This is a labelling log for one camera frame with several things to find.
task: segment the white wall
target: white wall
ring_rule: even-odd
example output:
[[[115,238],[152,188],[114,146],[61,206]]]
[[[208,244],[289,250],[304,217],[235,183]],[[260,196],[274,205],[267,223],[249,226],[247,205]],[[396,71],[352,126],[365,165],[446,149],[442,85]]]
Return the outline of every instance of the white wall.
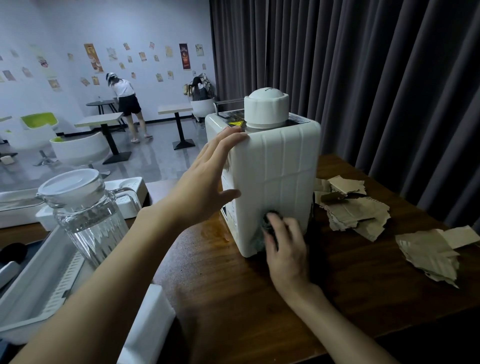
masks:
[[[87,102],[98,100],[98,96],[112,98],[105,74],[115,72],[133,84],[146,120],[173,116],[158,115],[158,106],[188,102],[182,87],[193,79],[192,71],[182,68],[179,43],[188,44],[192,70],[205,72],[215,83],[208,0],[36,0],[35,4],[52,30],[60,55],[64,59],[67,53],[74,55],[74,61],[68,62],[72,92],[86,115],[97,113],[96,108],[85,106]],[[125,50],[125,42],[131,50]],[[149,48],[150,42],[155,43],[154,50]],[[85,43],[94,44],[105,73],[95,73]],[[205,56],[196,55],[195,44],[203,45]],[[166,57],[166,45],[172,47],[173,58]],[[109,60],[109,47],[116,50],[117,61]],[[141,51],[146,53],[146,62],[140,61]],[[155,54],[160,62],[154,61]],[[127,62],[128,55],[133,63]],[[126,70],[120,69],[119,62]],[[174,80],[168,79],[167,71],[173,71]],[[136,79],[131,78],[131,72],[136,73]],[[162,74],[164,82],[157,82],[156,73]],[[91,83],[85,87],[80,82],[80,77],[92,82],[95,75],[100,86]]]
[[[44,57],[57,73],[62,92],[53,92],[42,73],[41,65],[30,50],[30,44],[43,49]],[[14,49],[20,57],[14,58],[10,49]],[[18,122],[20,116],[49,111],[59,120],[57,132],[75,133],[85,130],[73,126],[83,117],[83,113],[70,87],[68,64],[55,51],[55,44],[51,41],[51,34],[43,23],[43,18],[29,1],[2,1],[0,56],[3,58],[0,61],[0,71],[10,70],[16,79],[7,81],[0,72],[5,80],[0,83],[0,118],[13,116]],[[28,68],[34,78],[25,77],[22,67]]]

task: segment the white t-shirt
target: white t-shirt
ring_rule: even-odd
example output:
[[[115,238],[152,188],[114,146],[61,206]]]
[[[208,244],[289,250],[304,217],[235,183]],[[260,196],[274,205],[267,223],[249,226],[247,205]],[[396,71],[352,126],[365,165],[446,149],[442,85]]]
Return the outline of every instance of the white t-shirt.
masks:
[[[116,84],[112,85],[111,88],[113,88],[113,91],[115,91],[115,94],[117,95],[117,97],[130,96],[135,93],[130,81],[123,80],[123,79],[118,81]]]

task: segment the gray curtain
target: gray curtain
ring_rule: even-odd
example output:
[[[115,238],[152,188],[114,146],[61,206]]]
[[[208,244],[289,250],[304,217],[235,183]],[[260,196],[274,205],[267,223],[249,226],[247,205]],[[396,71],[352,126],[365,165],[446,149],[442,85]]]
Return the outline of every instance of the gray curtain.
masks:
[[[279,88],[292,112],[321,123],[322,154],[339,155],[450,226],[480,231],[478,0],[212,0],[211,7],[218,77],[228,79],[218,86],[228,90],[222,96]],[[256,11],[266,15],[263,32],[251,23]],[[227,35],[224,25],[235,19],[259,36]],[[217,37],[241,43],[238,53],[266,49],[264,63],[256,52],[257,83],[247,82],[254,63],[246,67],[240,55],[235,65]]]

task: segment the gray floor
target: gray floor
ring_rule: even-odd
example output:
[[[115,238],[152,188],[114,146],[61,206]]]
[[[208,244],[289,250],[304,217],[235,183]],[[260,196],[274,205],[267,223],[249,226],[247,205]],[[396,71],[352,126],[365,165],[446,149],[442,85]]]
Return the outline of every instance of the gray floor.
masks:
[[[151,141],[141,139],[140,144],[130,143],[129,132],[113,132],[118,150],[132,151],[130,159],[107,165],[97,163],[94,167],[100,171],[111,171],[110,176],[106,178],[107,181],[128,177],[143,177],[145,182],[180,178],[207,142],[205,129],[201,129],[201,125],[195,120],[182,119],[181,123],[185,139],[193,139],[195,147],[173,150],[172,142],[180,139],[177,125],[175,121],[163,121],[148,124],[148,132],[154,138]],[[0,145],[0,152],[12,151],[9,145]],[[50,146],[44,151],[49,157],[55,157]],[[80,168],[66,166],[60,162],[34,167],[33,164],[41,159],[37,150],[19,151],[13,158],[16,161],[14,164],[6,166],[0,163],[0,192],[37,188],[57,174]]]

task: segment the person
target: person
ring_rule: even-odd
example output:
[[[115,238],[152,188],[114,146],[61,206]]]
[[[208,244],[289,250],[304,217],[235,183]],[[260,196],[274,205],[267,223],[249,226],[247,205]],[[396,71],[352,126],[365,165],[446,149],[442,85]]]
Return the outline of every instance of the person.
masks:
[[[208,100],[208,92],[202,83],[202,79],[198,76],[193,78],[192,84],[190,85],[191,93],[192,93],[192,100],[193,101],[200,101],[200,100]]]
[[[132,113],[135,114],[140,123],[140,128],[144,133],[145,139],[151,139],[153,136],[147,133],[147,126],[145,124],[144,116],[142,114],[142,108],[138,103],[137,96],[133,90],[133,86],[128,80],[118,78],[115,73],[107,73],[107,83],[108,86],[113,89],[115,95],[117,96],[119,103],[119,112],[123,112],[123,116],[127,118],[128,128],[133,135],[131,139],[132,143],[139,143],[137,129],[133,124]]]
[[[116,363],[152,277],[175,239],[240,197],[238,190],[219,192],[217,187],[229,150],[246,138],[240,127],[226,128],[206,144],[172,191],[140,210],[119,245],[12,364]],[[333,360],[338,364],[396,363],[347,321],[320,287],[309,282],[307,249],[298,222],[282,221],[274,214],[268,218],[278,240],[277,250],[273,237],[265,233],[273,285]]]

